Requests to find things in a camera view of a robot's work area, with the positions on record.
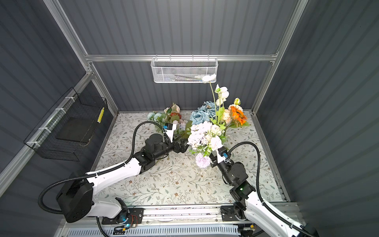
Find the flower stem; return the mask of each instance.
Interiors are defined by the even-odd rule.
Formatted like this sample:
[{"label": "flower stem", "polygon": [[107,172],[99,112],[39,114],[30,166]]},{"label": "flower stem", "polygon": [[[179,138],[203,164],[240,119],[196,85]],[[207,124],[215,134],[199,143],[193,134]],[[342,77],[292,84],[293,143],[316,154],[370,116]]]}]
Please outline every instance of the flower stem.
[{"label": "flower stem", "polygon": [[216,121],[217,121],[217,106],[216,106],[216,99],[215,99],[215,93],[213,92],[213,88],[212,88],[212,84],[211,82],[209,82],[209,85],[211,86],[211,90],[212,90],[212,95],[213,95],[213,101],[215,102],[215,117],[216,117]]}]

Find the yellow label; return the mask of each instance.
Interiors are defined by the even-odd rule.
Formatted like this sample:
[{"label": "yellow label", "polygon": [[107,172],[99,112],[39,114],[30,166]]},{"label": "yellow label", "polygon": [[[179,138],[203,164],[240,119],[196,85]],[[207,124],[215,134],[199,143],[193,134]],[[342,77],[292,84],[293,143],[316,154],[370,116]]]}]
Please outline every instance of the yellow label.
[{"label": "yellow label", "polygon": [[99,114],[99,118],[97,119],[97,122],[100,123],[101,122],[101,119],[103,118],[103,114],[104,114],[104,107],[101,109],[100,111],[100,114]]}]

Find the white vent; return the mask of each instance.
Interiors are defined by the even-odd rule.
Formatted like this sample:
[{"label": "white vent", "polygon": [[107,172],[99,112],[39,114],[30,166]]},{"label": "white vent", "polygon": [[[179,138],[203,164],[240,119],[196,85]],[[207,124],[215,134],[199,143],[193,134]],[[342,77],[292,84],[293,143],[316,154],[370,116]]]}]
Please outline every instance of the white vent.
[{"label": "white vent", "polygon": [[[131,228],[125,234],[113,235],[114,227],[103,227],[109,236],[178,236],[178,235],[207,235],[219,234],[222,236],[239,236],[238,227],[232,224],[213,225],[178,225],[178,226],[138,226]],[[67,237],[103,237],[99,229],[91,228],[70,228]]]},{"label": "white vent", "polygon": [[217,58],[188,61],[152,58],[151,70],[156,83],[203,83],[205,75],[217,74]]}]

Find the blue rose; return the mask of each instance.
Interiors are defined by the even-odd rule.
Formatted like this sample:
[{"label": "blue rose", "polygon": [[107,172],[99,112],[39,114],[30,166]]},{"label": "blue rose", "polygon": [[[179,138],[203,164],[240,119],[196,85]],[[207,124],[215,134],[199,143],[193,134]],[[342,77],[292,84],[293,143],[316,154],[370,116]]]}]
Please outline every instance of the blue rose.
[{"label": "blue rose", "polygon": [[208,113],[202,110],[193,111],[189,119],[192,121],[192,124],[201,124],[205,121],[210,121]]},{"label": "blue rose", "polygon": [[207,109],[207,114],[210,118],[215,118],[216,117],[216,109],[214,107]]},{"label": "blue rose", "polygon": [[202,107],[197,108],[197,110],[206,111],[207,110],[207,106],[203,105]]}]

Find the white wire mesh basket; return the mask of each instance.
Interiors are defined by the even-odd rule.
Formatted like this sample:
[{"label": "white wire mesh basket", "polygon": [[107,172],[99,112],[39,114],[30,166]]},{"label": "white wire mesh basket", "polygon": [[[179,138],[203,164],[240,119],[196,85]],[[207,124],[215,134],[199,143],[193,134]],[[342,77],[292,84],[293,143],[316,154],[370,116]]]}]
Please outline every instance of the white wire mesh basket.
[{"label": "white wire mesh basket", "polygon": [[217,74],[217,58],[207,60],[189,59],[188,61],[171,61],[152,58],[151,70],[156,83],[203,83],[206,75]]}]

